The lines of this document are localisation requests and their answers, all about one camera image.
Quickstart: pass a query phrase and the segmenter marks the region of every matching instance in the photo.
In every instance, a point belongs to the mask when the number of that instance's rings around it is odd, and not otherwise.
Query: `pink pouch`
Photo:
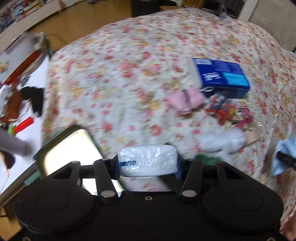
[[[183,91],[176,91],[166,96],[167,103],[178,111],[179,114],[185,115],[197,108],[205,101],[205,95],[196,88],[190,87]]]

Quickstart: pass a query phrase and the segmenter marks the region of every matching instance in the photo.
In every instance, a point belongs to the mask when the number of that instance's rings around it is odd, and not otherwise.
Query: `blue box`
[[[250,85],[239,64],[192,58],[192,76],[199,81],[198,88],[212,87],[213,91],[204,94],[227,91],[227,98],[243,98],[250,90]]]

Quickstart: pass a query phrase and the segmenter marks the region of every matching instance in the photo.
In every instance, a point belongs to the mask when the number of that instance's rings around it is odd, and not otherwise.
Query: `black circular disc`
[[[67,180],[49,180],[25,188],[14,203],[18,220],[40,234],[69,230],[87,218],[94,206],[93,196]]]
[[[203,199],[207,214],[219,224],[239,232],[258,232],[278,224],[281,198],[264,185],[247,180],[228,180]]]

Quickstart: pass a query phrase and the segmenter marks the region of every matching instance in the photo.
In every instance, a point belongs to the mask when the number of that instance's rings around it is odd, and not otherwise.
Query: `red marker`
[[[34,123],[34,119],[30,116],[29,118],[25,119],[21,123],[19,123],[14,129],[13,132],[19,133],[20,131],[26,129],[28,126],[32,125]]]

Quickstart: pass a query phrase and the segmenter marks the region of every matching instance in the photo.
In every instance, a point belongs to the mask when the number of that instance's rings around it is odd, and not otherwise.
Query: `pile of small colorful items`
[[[226,94],[212,95],[205,109],[210,115],[218,119],[220,125],[235,125],[237,128],[247,130],[252,123],[253,116],[247,106],[239,106],[226,98]]]

